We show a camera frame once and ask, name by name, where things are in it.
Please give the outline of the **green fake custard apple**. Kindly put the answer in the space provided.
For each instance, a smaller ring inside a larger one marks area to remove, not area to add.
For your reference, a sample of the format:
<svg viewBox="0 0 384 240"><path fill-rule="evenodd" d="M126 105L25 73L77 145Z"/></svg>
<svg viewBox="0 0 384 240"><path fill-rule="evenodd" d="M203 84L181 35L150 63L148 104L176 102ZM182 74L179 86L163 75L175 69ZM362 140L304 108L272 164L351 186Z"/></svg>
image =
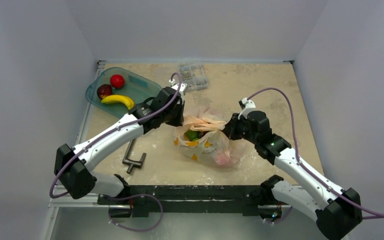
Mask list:
<svg viewBox="0 0 384 240"><path fill-rule="evenodd" d="M186 138L189 142L193 142L193 141L196 141L196 140L199 140L199 139L200 139L200 132L199 132L199 131L194 131L194 130L187 130L187 131L184 133L184 136L185 136L185 138Z"/></svg>

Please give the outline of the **translucent orange plastic bag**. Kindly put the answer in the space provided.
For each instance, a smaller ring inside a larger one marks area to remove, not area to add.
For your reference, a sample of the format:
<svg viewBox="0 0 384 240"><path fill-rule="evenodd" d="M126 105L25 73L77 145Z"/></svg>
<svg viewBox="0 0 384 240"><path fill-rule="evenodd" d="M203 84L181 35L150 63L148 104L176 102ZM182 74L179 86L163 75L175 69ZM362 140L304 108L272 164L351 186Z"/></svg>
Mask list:
<svg viewBox="0 0 384 240"><path fill-rule="evenodd" d="M240 161L246 150L243 140L230 140L222 132L227 122L209 106L183 112L183 124L173 134L174 146L187 158L211 167L229 168ZM185 132L199 131L200 139L188 141Z"/></svg>

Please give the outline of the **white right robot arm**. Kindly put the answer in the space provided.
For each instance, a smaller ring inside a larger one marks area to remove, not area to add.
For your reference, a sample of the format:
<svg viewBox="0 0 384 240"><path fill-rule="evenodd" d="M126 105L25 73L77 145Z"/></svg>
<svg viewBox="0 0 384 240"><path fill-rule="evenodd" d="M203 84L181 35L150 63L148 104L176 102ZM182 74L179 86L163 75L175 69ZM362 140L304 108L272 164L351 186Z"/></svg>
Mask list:
<svg viewBox="0 0 384 240"><path fill-rule="evenodd" d="M269 119L262 111L247 116L234 113L223 129L230 140L244 139L254 145L257 154L292 177L299 187L274 175L262 183L260 196L268 204L276 200L315 221L329 240L341 240L362 220L359 193L344 189L324 177L302 159L289 142L273 133Z"/></svg>

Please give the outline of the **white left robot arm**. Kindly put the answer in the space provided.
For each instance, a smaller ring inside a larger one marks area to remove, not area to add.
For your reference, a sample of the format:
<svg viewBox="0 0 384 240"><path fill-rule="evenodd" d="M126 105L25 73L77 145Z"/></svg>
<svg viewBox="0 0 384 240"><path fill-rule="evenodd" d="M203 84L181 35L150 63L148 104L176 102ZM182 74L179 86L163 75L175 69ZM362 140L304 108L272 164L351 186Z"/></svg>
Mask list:
<svg viewBox="0 0 384 240"><path fill-rule="evenodd" d="M89 193L107 195L118 205L129 199L127 183L117 174L95 173L99 163L115 150L162 124L179 127L183 123L186 84L164 87L150 104L134 106L115 124L74 147L61 145L56 151L53 184L60 182L73 199Z"/></svg>

